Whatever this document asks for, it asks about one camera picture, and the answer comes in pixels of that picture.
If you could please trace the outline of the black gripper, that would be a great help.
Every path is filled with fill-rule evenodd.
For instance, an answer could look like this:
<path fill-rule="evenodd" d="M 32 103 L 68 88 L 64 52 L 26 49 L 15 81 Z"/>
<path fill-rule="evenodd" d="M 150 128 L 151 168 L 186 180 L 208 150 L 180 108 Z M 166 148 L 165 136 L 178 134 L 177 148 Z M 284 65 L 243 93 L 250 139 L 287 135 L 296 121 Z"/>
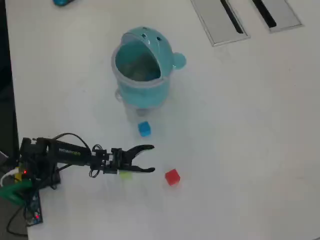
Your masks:
<path fill-rule="evenodd" d="M 101 147 L 92 148 L 91 159 L 91 174 L 117 174 L 118 171 L 127 171 L 135 173 L 152 173 L 155 171 L 154 167 L 141 168 L 132 165 L 133 159 L 144 151 L 154 149 L 155 146 L 151 144 L 137 145 L 125 151 L 122 148 L 112 148 L 111 153 Z"/>

